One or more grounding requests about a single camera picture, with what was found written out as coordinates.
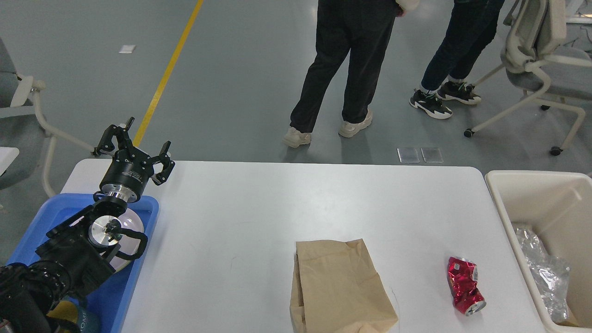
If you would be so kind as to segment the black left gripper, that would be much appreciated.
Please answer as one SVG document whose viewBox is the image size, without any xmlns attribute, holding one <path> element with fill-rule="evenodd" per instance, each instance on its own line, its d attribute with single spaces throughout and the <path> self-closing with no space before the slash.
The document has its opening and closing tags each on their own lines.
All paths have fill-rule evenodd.
<svg viewBox="0 0 592 333">
<path fill-rule="evenodd" d="M 99 193 L 126 203 L 135 203 L 141 198 L 148 180 L 152 179 L 157 186 L 164 184 L 175 168 L 175 161 L 169 154 L 171 141 L 165 141 L 160 153 L 153 157 L 133 145 L 129 129 L 134 121 L 135 118 L 131 117 L 123 125 L 108 126 L 92 151 L 92 156 L 105 154 L 112 159 L 99 184 Z M 154 166 L 158 164 L 161 171 L 157 173 Z"/>
</svg>

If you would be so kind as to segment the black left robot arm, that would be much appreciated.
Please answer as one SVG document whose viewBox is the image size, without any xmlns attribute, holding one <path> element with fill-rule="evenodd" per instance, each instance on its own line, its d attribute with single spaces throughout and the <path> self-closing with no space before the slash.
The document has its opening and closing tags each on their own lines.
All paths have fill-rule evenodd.
<svg viewBox="0 0 592 333">
<path fill-rule="evenodd" d="M 169 155 L 170 141 L 150 156 L 133 145 L 129 129 L 110 125 L 102 135 L 95 156 L 109 154 L 111 164 L 93 203 L 47 232 L 36 248 L 39 260 L 10 263 L 1 268 L 1 327 L 11 333 L 72 333 L 82 329 L 67 320 L 53 318 L 66 296 L 82 301 L 116 273 L 114 257 L 129 263 L 142 257 L 149 238 L 145 232 L 124 226 L 121 215 L 140 200 L 148 182 L 165 183 L 175 168 Z"/>
</svg>

